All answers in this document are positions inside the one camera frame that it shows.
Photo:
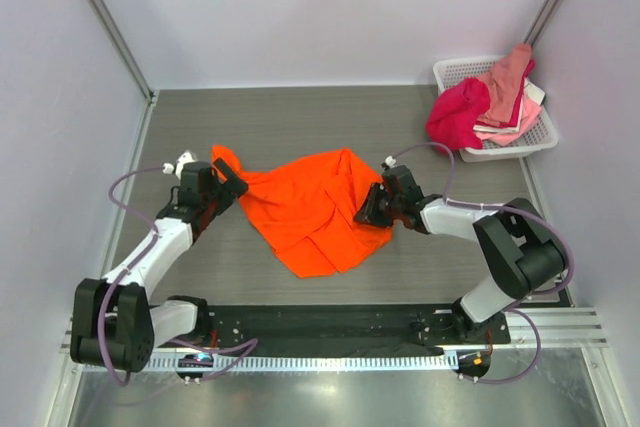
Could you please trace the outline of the orange t shirt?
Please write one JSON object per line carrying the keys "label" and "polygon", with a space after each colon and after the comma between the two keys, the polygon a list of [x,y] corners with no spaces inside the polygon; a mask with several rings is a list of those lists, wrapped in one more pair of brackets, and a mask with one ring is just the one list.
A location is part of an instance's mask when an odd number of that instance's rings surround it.
{"label": "orange t shirt", "polygon": [[350,149],[305,156],[269,172],[246,170],[222,145],[212,147],[211,157],[248,184],[239,203],[249,223],[299,278],[345,273],[392,240],[390,227],[354,221],[381,177]]}

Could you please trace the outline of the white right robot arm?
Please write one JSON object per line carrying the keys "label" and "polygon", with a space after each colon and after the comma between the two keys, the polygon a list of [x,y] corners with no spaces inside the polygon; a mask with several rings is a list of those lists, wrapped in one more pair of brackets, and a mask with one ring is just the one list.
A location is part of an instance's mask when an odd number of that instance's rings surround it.
{"label": "white right robot arm", "polygon": [[485,206],[425,195],[404,165],[385,170],[371,185],[354,221],[377,228],[400,222],[421,234],[479,245],[489,274],[451,307],[454,331],[464,340],[570,267],[559,235],[528,200]]}

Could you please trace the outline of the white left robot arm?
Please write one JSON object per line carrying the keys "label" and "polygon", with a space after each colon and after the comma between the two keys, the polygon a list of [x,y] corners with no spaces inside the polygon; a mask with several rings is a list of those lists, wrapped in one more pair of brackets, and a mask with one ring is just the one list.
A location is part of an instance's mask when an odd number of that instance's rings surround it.
{"label": "white left robot arm", "polygon": [[69,351],[78,364],[137,373],[155,348],[182,337],[202,338],[213,329],[203,299],[177,295],[153,306],[150,298],[179,257],[248,185],[222,158],[198,161],[189,151],[161,170],[179,183],[149,220],[146,237],[102,278],[86,278],[76,287]]}

